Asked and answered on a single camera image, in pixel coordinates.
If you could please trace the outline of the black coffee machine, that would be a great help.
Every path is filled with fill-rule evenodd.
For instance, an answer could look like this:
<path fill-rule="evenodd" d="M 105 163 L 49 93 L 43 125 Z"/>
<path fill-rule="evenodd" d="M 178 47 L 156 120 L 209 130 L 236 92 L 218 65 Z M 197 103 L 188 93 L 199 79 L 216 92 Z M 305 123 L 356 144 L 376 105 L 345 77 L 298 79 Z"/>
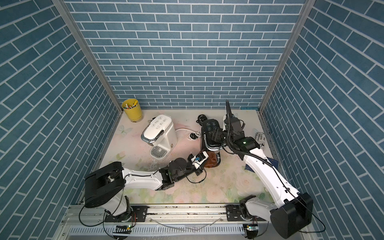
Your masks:
<path fill-rule="evenodd" d="M 201 151 L 207 152 L 209 156 L 204 163 L 205 168 L 216 168 L 221 163 L 220 150 L 222 144 L 213 140 L 214 130 L 219 127 L 219 122 L 214 119 L 207 119 L 202 123 Z"/>

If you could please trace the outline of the brown cloth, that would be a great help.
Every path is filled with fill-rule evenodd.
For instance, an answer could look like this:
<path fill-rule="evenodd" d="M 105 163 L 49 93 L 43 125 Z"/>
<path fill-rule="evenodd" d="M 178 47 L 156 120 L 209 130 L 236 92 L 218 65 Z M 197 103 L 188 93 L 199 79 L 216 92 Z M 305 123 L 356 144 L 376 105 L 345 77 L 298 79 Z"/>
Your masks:
<path fill-rule="evenodd" d="M 205 168 L 215 168 L 220 164 L 220 161 L 217 158 L 217 155 L 213 151 L 207 151 L 208 158 L 204 163 Z"/>

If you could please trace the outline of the white coffee machine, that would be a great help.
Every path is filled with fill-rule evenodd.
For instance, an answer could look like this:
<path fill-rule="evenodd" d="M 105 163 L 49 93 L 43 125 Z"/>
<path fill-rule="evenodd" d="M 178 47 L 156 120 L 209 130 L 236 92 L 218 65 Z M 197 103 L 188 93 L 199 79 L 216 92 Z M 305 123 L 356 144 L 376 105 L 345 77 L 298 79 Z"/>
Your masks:
<path fill-rule="evenodd" d="M 141 139 L 151 145 L 150 155 L 156 160 L 163 160 L 178 143 L 173 120 L 168 115 L 158 115 L 141 134 Z"/>

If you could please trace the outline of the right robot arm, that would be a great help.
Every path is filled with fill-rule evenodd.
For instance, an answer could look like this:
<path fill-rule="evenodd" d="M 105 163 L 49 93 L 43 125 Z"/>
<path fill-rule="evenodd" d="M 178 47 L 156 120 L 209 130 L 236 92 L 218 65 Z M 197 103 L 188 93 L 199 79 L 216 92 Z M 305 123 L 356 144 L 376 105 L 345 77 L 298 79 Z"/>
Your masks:
<path fill-rule="evenodd" d="M 264 151 L 252 137 L 244 132 L 228 133 L 221 128 L 208 134 L 216 143 L 227 145 L 260 178 L 273 197 L 273 204 L 248 197 L 243 203 L 252 216 L 270 221 L 277 233 L 284 239 L 299 232 L 312 222 L 314 201 L 308 193 L 301 194 L 278 172 L 268 160 Z"/>

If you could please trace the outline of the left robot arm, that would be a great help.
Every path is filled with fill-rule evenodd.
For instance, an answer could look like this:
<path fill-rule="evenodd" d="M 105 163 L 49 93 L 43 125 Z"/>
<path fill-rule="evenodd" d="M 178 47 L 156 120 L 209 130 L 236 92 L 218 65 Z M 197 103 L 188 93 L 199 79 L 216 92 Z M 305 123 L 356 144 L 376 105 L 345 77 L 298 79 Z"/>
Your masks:
<path fill-rule="evenodd" d="M 108 164 L 85 177 L 85 207 L 102 207 L 109 214 L 108 222 L 133 221 L 134 213 L 126 189 L 149 189 L 165 191 L 175 183 L 197 176 L 205 171 L 208 152 L 189 155 L 188 159 L 177 158 L 166 167 L 152 172 L 134 171 L 124 168 L 121 162 Z"/>

